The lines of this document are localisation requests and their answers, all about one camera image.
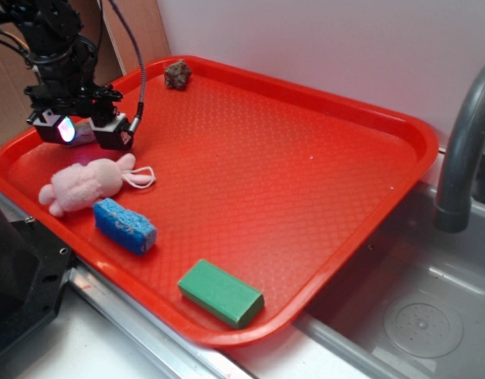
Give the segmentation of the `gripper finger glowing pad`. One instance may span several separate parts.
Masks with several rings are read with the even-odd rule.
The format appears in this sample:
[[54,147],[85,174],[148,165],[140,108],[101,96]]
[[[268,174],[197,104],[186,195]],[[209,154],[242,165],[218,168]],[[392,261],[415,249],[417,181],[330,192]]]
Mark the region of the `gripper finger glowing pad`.
[[33,111],[27,123],[47,143],[71,144],[75,138],[75,126],[70,117],[55,114],[52,110]]
[[129,151],[133,145],[133,135],[128,128],[130,123],[124,113],[118,114],[115,119],[105,126],[96,126],[90,118],[89,125],[96,142],[102,149],[114,151]]

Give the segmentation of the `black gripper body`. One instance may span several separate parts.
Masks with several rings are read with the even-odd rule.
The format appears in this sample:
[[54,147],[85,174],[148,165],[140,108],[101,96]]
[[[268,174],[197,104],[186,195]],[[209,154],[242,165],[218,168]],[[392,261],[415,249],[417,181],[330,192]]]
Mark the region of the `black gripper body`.
[[94,122],[113,121],[118,113],[115,103],[123,98],[123,94],[111,84],[90,84],[81,87],[76,94],[67,95],[54,94],[45,84],[38,84],[27,86],[24,93],[38,114],[51,111],[56,115],[91,118]]

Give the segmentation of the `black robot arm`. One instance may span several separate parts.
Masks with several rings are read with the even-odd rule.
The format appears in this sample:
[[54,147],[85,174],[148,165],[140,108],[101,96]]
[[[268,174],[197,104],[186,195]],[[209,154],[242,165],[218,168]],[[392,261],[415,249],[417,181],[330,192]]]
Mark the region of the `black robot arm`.
[[127,151],[139,121],[119,112],[122,93],[98,85],[98,47],[81,34],[80,14],[68,1],[1,1],[0,38],[34,69],[37,84],[24,89],[32,113],[28,124],[42,141],[70,145],[76,118],[88,121],[103,149]]

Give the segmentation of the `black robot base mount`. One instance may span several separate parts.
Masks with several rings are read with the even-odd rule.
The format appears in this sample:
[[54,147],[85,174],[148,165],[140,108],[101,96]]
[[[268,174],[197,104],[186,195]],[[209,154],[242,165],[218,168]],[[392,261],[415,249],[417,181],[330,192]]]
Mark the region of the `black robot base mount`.
[[38,220],[0,208],[0,359],[59,312],[72,249]]

